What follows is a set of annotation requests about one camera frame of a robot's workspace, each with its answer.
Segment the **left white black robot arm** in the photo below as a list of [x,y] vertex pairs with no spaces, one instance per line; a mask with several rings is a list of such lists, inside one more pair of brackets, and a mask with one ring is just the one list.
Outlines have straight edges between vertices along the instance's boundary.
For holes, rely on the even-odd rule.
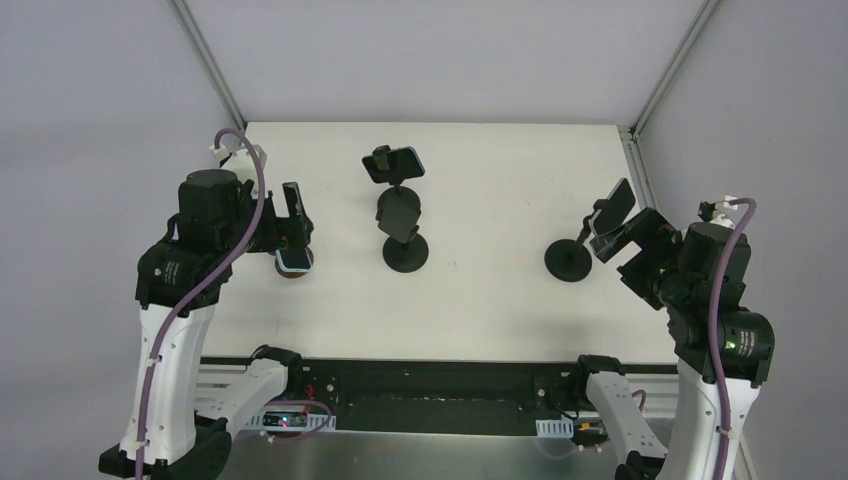
[[122,440],[98,460],[120,479],[214,479],[248,421],[274,398],[297,402],[305,378],[300,354],[261,346],[246,370],[212,402],[195,404],[204,340],[235,259],[292,254],[309,268],[314,229],[294,182],[282,192],[286,216],[270,194],[226,169],[193,172],[178,189],[165,235],[137,265],[142,342],[132,414]]

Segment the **black phone stand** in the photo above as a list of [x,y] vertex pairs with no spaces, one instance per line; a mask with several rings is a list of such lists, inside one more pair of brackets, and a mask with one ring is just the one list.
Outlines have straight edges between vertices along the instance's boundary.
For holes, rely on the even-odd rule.
[[[380,171],[387,171],[389,169],[388,162],[388,153],[390,151],[389,145],[381,145],[376,147],[372,155],[376,162],[377,168]],[[377,200],[377,215],[375,217],[376,220],[379,219],[383,207],[389,198],[396,197],[397,199],[402,200],[405,204],[414,207],[415,209],[421,209],[421,200],[418,194],[412,190],[411,188],[404,187],[400,182],[392,183],[391,186],[385,190]]]
[[426,264],[429,246],[426,239],[418,233],[405,243],[389,237],[383,244],[382,257],[391,270],[413,273]]
[[544,264],[556,279],[577,283],[584,280],[592,269],[592,255],[586,242],[592,235],[591,221],[599,210],[595,209],[583,219],[582,228],[575,239],[560,239],[551,243],[544,253]]

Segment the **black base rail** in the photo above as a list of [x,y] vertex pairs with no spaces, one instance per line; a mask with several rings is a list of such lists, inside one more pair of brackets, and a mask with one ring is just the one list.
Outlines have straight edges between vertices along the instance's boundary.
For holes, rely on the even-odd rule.
[[592,412],[566,379],[575,367],[304,358],[272,397],[319,401],[342,431],[532,436],[539,420]]

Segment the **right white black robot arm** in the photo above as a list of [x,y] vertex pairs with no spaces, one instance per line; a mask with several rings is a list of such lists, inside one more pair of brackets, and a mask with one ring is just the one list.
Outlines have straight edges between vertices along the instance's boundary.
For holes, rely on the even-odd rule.
[[678,397],[671,441],[658,441],[633,399],[619,360],[583,355],[569,400],[594,409],[618,458],[619,479],[727,479],[750,408],[775,351],[769,320],[741,303],[751,248],[744,221],[702,218],[675,229],[647,208],[595,240],[600,261],[625,246],[638,253],[622,282],[668,316],[677,356]]

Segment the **black phone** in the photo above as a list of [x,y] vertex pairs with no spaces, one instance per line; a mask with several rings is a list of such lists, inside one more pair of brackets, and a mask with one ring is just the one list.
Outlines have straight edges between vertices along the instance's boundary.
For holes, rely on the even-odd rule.
[[392,194],[378,207],[376,220],[382,232],[400,243],[408,243],[417,234],[420,216],[420,207],[414,202]]

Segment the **blue-cased phone on back stand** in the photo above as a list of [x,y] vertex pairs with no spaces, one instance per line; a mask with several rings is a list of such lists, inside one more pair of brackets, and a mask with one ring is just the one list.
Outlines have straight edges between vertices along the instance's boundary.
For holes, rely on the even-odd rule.
[[420,178],[426,172],[417,151],[411,146],[391,149],[382,145],[364,156],[362,164],[375,184],[398,185],[405,180]]

